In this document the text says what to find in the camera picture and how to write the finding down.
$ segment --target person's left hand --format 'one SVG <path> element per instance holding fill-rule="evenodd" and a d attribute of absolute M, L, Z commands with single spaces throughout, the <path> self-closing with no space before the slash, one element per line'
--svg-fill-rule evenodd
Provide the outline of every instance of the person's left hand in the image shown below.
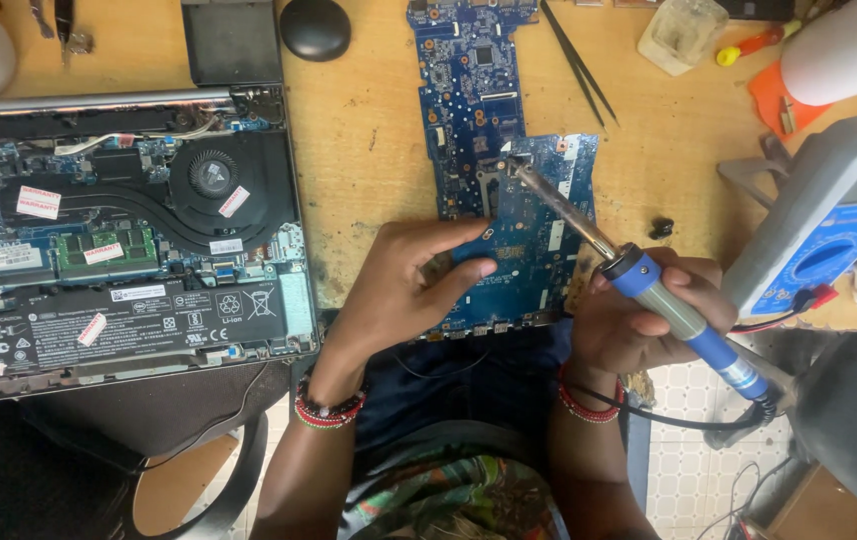
<path fill-rule="evenodd" d="M 435 255 L 478 238 L 487 219 L 461 218 L 382 225 L 325 345 L 346 361 L 369 357 L 434 327 L 480 279 L 495 272 L 491 258 L 462 262 L 429 286 L 422 266 Z"/>

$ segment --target black chair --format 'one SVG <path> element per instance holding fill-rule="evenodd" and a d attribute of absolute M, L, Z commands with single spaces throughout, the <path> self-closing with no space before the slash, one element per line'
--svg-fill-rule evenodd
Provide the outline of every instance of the black chair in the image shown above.
<path fill-rule="evenodd" d="M 132 519 L 145 457 L 172 457 L 244 426 L 218 498 L 151 537 L 218 540 L 255 490 L 265 411 L 290 382 L 289 365 L 268 362 L 0 401 L 0 539 L 146 538 Z"/>

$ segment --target red beaded bracelet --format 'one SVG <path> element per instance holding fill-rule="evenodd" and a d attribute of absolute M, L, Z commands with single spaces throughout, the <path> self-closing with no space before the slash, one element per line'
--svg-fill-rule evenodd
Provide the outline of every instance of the red beaded bracelet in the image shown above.
<path fill-rule="evenodd" d="M 586 422 L 593 424 L 605 424 L 611 422 L 619 416 L 619 408 L 616 406 L 609 407 L 608 410 L 597 411 L 585 408 L 565 387 L 565 367 L 567 364 L 562 364 L 558 369 L 558 397 L 562 400 L 562 405 L 571 414 L 581 418 Z M 626 400 L 626 388 L 622 386 L 622 380 L 617 376 L 614 379 L 614 399 L 619 403 L 624 403 Z"/>

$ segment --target blue multimeter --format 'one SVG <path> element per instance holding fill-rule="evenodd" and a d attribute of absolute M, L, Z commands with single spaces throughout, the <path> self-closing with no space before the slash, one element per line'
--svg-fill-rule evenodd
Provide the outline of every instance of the blue multimeter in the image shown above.
<path fill-rule="evenodd" d="M 771 201 L 749 177 L 785 177 Z M 718 171 L 768 207 L 768 215 L 725 273 L 722 290 L 742 317 L 789 312 L 802 289 L 831 285 L 857 259 L 857 117 L 806 139 L 791 164 L 741 159 Z"/>

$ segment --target wooden desk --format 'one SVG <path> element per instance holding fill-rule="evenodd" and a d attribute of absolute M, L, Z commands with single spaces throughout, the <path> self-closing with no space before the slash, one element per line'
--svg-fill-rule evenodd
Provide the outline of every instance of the wooden desk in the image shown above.
<path fill-rule="evenodd" d="M 343 0 L 353 36 L 349 52 L 326 63 L 283 52 L 299 190 L 318 305 L 341 306 L 379 226 L 436 216 L 416 89 L 412 31 L 402 0 Z M 77 0 L 77 26 L 96 49 L 63 72 L 58 44 L 39 36 L 25 0 L 1 0 L 0 20 L 18 50 L 18 72 L 5 96 L 190 88 L 178 0 Z M 652 217 L 675 220 L 663 242 L 682 253 L 732 264 L 765 216 L 715 172 L 721 160 L 759 155 L 765 126 L 746 83 L 778 57 L 770 48 L 721 68 L 703 62 L 672 78 L 637 54 L 652 9 L 575 6 L 554 10 L 598 80 L 621 128 L 603 136 L 592 181 L 601 227 L 616 240 L 649 247 Z M 51 3 L 47 3 L 51 19 Z M 733 22 L 719 45 L 758 33 L 761 23 Z M 549 24 L 524 26 L 515 39 L 530 135 L 595 133 Z M 857 97 L 835 104 L 807 129 L 857 115 Z M 788 146 L 795 149 L 806 133 Z M 847 287 L 806 316 L 811 324 L 857 329 Z"/>

